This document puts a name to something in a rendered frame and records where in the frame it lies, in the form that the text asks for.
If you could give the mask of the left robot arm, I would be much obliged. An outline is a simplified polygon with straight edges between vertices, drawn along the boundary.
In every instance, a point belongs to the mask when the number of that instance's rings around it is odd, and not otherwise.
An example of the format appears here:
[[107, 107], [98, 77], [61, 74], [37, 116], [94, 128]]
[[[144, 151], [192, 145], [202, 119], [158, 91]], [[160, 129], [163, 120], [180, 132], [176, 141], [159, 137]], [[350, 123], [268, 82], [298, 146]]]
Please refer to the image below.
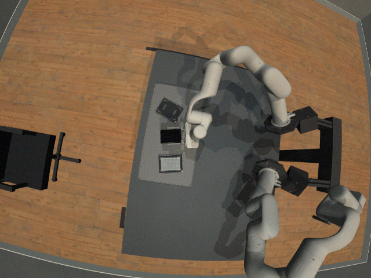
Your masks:
[[[348, 245], [358, 229], [362, 206], [343, 185], [332, 186], [316, 209], [318, 218], [340, 226], [330, 237], [305, 238], [287, 267], [273, 268], [264, 263], [265, 240], [279, 233], [279, 211], [272, 195], [274, 185], [281, 187], [278, 173], [265, 167], [245, 205], [251, 219], [246, 228], [244, 269], [248, 278], [315, 278], [327, 254]], [[278, 182], [278, 183], [277, 183]], [[262, 211], [262, 212], [261, 212]]]

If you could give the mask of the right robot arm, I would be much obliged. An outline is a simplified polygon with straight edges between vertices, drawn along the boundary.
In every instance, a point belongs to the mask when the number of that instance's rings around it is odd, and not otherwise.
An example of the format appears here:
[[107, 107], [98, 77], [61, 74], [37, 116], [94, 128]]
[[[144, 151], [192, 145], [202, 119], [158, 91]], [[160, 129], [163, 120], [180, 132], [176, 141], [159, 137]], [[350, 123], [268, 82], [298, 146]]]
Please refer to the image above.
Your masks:
[[201, 90], [189, 102], [185, 119], [188, 123], [196, 126], [190, 131], [190, 137], [198, 143], [207, 134], [212, 114], [193, 110], [194, 104], [203, 98], [214, 97], [217, 94], [223, 69], [227, 66], [244, 66], [256, 77], [258, 81], [265, 84], [272, 113], [271, 124], [275, 127], [284, 127], [290, 123], [290, 118], [295, 113], [287, 113], [286, 100], [291, 93], [291, 85], [282, 73], [273, 66], [266, 64], [252, 48], [238, 46], [233, 49], [224, 50], [209, 61], [203, 67], [204, 74]]

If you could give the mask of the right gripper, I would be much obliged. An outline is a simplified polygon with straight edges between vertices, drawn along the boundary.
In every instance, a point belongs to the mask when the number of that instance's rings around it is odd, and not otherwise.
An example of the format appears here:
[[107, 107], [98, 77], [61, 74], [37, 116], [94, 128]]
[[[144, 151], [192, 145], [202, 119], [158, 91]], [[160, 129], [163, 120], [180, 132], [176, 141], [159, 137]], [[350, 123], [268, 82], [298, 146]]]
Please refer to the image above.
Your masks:
[[184, 141], [185, 141], [186, 147], [188, 149], [190, 149], [190, 148], [198, 148], [199, 147], [199, 141], [198, 141], [198, 143], [195, 143], [195, 141], [193, 139], [191, 139], [191, 137], [190, 137], [190, 131], [195, 126], [196, 126], [195, 124], [186, 122], [185, 123], [185, 129], [183, 129], [183, 126], [180, 126], [180, 127], [167, 127], [167, 130], [173, 130], [173, 129], [184, 130], [184, 134], [185, 134], [184, 140], [181, 140], [181, 143], [168, 142], [168, 145], [184, 144]]

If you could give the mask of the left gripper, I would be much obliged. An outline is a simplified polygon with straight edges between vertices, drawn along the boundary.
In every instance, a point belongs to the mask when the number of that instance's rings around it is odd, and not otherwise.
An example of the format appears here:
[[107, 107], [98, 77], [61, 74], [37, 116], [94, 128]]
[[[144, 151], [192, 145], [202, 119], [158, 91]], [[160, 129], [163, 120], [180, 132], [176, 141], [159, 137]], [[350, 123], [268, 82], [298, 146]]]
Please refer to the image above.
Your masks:
[[[360, 204], [361, 204], [361, 206], [362, 206], [362, 209], [363, 209], [363, 206], [364, 206], [364, 204], [365, 204], [365, 202], [366, 202], [366, 198], [363, 196], [363, 194], [361, 194], [360, 192], [355, 192], [355, 191], [350, 191], [350, 192], [354, 195], [354, 197], [357, 199], [357, 201], [360, 202]], [[324, 223], [326, 223], [326, 224], [328, 224], [328, 225], [331, 224], [330, 222], [326, 222], [326, 221], [324, 221], [324, 220], [318, 218], [318, 217], [315, 216], [315, 215], [313, 215], [312, 218], [313, 218], [313, 219], [316, 219], [316, 220], [318, 220], [318, 221], [324, 222]]]

